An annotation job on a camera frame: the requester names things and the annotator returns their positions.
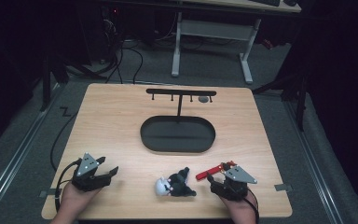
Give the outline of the black keyboard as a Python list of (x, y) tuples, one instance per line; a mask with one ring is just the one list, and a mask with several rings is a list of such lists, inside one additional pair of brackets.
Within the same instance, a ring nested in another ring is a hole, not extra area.
[(281, 3), (281, 0), (249, 0), (249, 1), (272, 6), (272, 7), (279, 7)]

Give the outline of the person's left hand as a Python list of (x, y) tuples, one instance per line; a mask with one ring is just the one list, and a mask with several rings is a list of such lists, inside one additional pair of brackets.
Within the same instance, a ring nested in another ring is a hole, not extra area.
[(68, 183), (62, 192), (61, 206), (59, 211), (66, 215), (79, 215), (83, 212), (100, 189), (83, 191), (77, 189), (72, 183)]

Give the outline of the dark computer tower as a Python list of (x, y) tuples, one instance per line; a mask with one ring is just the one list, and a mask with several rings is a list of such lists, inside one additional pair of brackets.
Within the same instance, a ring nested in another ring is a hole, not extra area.
[(103, 34), (106, 39), (106, 59), (112, 62), (120, 46), (119, 13), (116, 7), (101, 7)]

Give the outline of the white desk with metal legs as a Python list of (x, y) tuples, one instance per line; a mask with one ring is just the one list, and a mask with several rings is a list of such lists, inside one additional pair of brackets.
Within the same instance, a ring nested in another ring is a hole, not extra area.
[[(302, 10), (297, 3), (294, 7), (287, 6), (281, 0), (279, 7), (259, 4), (249, 0), (172, 0), (179, 7), (228, 7), (229, 9), (245, 9), (254, 13), (277, 13), (278, 15), (299, 14)], [(244, 80), (247, 84), (253, 83), (253, 77), (248, 64), (252, 46), (255, 42), (262, 19), (256, 16), (249, 24), (239, 22), (212, 21), (211, 19), (184, 19), (182, 13), (176, 14), (175, 49), (172, 58), (172, 76), (180, 74), (181, 38), (183, 35), (209, 37), (226, 40), (244, 41), (246, 47), (239, 54)]]

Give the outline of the metal floor rail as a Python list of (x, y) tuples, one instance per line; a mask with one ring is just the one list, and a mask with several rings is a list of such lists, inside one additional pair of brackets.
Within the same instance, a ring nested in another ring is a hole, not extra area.
[(0, 137), (0, 202), (28, 155), (36, 134), (46, 115), (65, 88), (65, 84), (54, 84), (51, 100), (42, 105), (42, 86), (34, 91), (34, 98), (9, 123)]
[(291, 103), (286, 103), (286, 102), (283, 102), (282, 104), (286, 110), (286, 113), (289, 116), (292, 125), (295, 128), (296, 135), (299, 139), (304, 154), (304, 158), (310, 172), (310, 176), (318, 192), (319, 198), (323, 204), (324, 211), (328, 216), (330, 224), (344, 224), (342, 216), (338, 211), (332, 192), (328, 187), (324, 179), (323, 173), (313, 155), (307, 136), (303, 131), (299, 129), (297, 125), (296, 118), (295, 118), (296, 112), (293, 105)]

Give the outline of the black metal stand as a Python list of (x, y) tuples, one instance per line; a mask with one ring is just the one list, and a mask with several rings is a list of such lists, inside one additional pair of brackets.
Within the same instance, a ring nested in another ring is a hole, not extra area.
[(296, 100), (296, 125), (300, 131), (304, 131), (303, 118), (306, 109), (307, 82), (308, 76), (306, 74), (292, 74), (277, 77), (270, 83), (252, 90), (252, 93), (260, 94), (268, 90), (282, 90), (281, 99), (283, 101)]
[(47, 55), (43, 61), (42, 111), (48, 108), (51, 101), (51, 77), (55, 77), (59, 84), (66, 84), (69, 80), (63, 57), (59, 54)]

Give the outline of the person's right hand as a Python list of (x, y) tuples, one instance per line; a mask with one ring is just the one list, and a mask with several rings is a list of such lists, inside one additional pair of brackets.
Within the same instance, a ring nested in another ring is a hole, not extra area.
[(226, 206), (228, 212), (230, 213), (231, 219), (233, 217), (255, 217), (255, 211), (248, 202), (250, 202), (254, 207), (257, 207), (257, 202), (253, 193), (248, 193), (245, 197), (245, 201), (235, 202), (229, 201), (223, 197), (220, 198), (223, 204)]

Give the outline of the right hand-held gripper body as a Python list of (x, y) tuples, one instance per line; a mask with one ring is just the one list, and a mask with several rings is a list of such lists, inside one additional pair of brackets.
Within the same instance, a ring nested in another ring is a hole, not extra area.
[(257, 180), (239, 165), (231, 166), (229, 170), (223, 171), (223, 175), (224, 181), (218, 182), (218, 186), (210, 190), (229, 201), (241, 201), (248, 195), (248, 185), (257, 183)]

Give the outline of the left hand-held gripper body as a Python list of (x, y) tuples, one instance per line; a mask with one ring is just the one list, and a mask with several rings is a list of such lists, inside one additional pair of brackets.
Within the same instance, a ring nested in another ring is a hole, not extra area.
[(72, 184), (77, 189), (92, 191), (110, 185), (111, 179), (103, 179), (102, 175), (96, 175), (100, 166), (96, 160), (88, 152), (84, 154), (72, 177)]

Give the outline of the black hook rack with tray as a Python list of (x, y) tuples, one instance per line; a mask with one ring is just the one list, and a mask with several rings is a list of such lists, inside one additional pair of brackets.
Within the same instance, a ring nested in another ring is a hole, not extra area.
[(174, 116), (154, 116), (148, 118), (140, 128), (142, 143), (155, 152), (202, 153), (207, 151), (215, 140), (215, 128), (202, 117), (182, 115), (182, 103), (185, 96), (193, 101), (194, 96), (206, 98), (212, 102), (216, 91), (191, 91), (147, 89), (155, 99), (156, 94), (178, 96), (177, 114)]

